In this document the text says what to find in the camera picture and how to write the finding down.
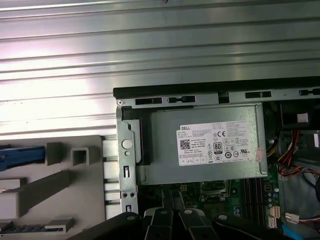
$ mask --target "cable connector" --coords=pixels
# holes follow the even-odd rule
[[[276,219],[279,219],[281,217],[280,214],[280,207],[279,206],[273,206],[269,210],[270,215]]]
[[[277,219],[273,216],[268,216],[268,227],[270,229],[276,229],[277,228]]]
[[[299,215],[291,214],[291,213],[285,213],[285,220],[287,220],[289,223],[292,224],[298,224],[299,223]]]

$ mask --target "power supply label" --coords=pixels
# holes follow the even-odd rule
[[[180,166],[252,160],[247,121],[181,125],[176,139]]]

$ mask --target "motherboard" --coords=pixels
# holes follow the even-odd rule
[[[278,216],[272,216],[280,211],[276,166],[270,165],[268,172],[264,178],[139,186],[139,212],[160,207],[162,189],[177,189],[186,208],[200,209],[209,219],[225,212],[276,229]]]

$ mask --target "blue latch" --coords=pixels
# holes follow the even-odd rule
[[[44,161],[45,158],[44,146],[0,149],[0,172],[35,161]]]

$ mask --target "ribbed metal surface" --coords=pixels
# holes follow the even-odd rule
[[[50,2],[0,3],[5,138],[109,134],[114,87],[320,75],[320,1]]]

